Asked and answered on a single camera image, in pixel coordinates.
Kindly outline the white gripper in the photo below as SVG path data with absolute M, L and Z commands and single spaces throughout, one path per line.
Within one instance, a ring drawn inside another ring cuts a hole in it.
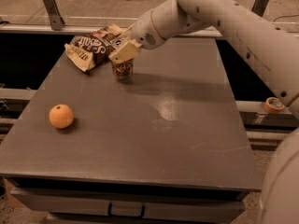
M 143 49 L 155 49 L 165 43 L 165 40 L 156 31 L 152 11 L 148 11 L 141 15 L 134 25 L 124 30 L 119 38 L 129 38 L 113 52 L 108 58 L 113 63 L 124 63 L 132 60 Z

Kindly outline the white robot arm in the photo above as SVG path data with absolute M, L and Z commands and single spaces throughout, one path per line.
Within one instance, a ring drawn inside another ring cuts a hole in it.
M 299 39 L 234 0 L 166 0 L 125 30 L 109 59 L 123 63 L 176 35 L 215 27 L 299 119 Z M 278 146 L 263 180 L 257 224 L 299 224 L 299 129 Z

